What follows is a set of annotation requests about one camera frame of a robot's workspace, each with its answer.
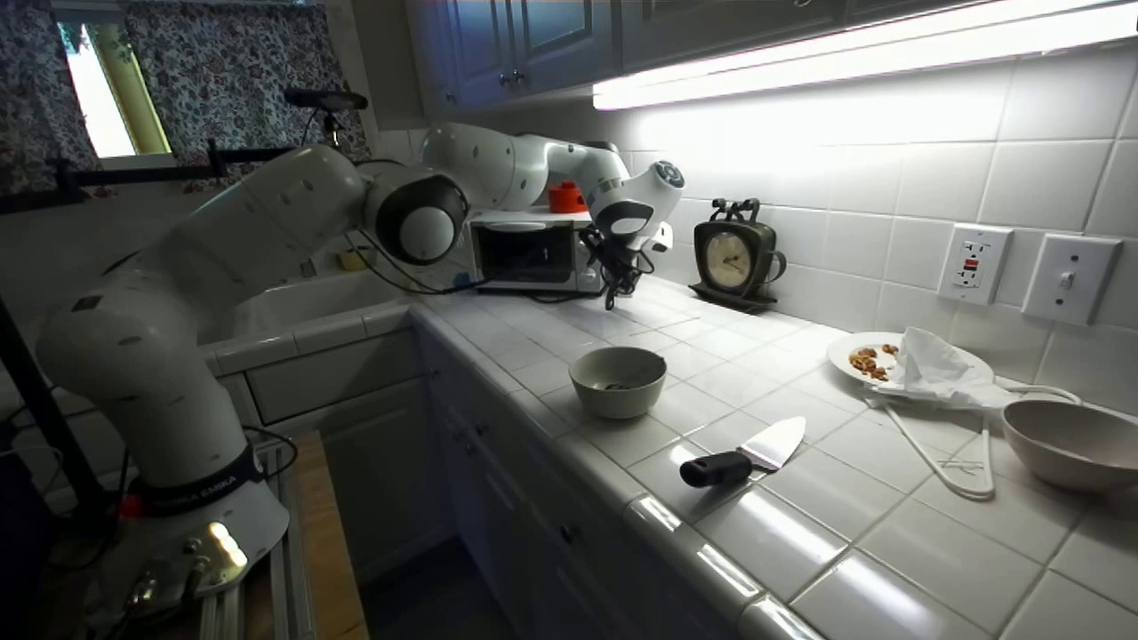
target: clock face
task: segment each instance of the clock face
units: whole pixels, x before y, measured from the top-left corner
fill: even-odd
[[[707,241],[707,278],[715,286],[740,286],[749,278],[749,248],[731,229],[715,229]]]

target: kitchen cabinet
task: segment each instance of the kitchen cabinet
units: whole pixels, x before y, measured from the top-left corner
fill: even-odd
[[[492,455],[476,451],[473,436],[459,414],[449,414],[449,407],[442,407],[442,430],[454,531],[513,628],[528,636],[532,534],[527,501],[515,493],[515,485],[508,485]]]
[[[610,74],[964,0],[410,0],[423,111],[480,115]]]
[[[524,636],[735,636],[476,359],[421,330],[454,531]]]
[[[659,67],[748,41],[834,29],[845,0],[627,0],[621,59]]]
[[[423,379],[332,401],[271,430],[325,436],[359,581],[450,535]]]
[[[470,115],[606,74],[610,0],[412,0],[423,107]]]

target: cabinet handle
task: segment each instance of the cabinet handle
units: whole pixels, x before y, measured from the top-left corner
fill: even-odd
[[[498,476],[482,472],[482,480],[492,484],[492,491],[498,493],[498,501],[504,504],[504,512],[513,512],[513,499],[508,499],[508,491],[498,484]]]
[[[563,535],[564,548],[574,548],[579,541],[579,531],[574,522],[563,522],[558,535]]]

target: knife handle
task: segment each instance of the knife handle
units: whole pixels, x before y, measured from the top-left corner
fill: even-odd
[[[749,476],[749,463],[740,451],[705,455],[678,464],[683,484],[691,485],[724,485]]]

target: electrical outlet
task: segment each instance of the electrical outlet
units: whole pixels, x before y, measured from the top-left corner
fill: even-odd
[[[1010,227],[953,224],[951,254],[940,273],[940,296],[988,304],[1005,241]]]

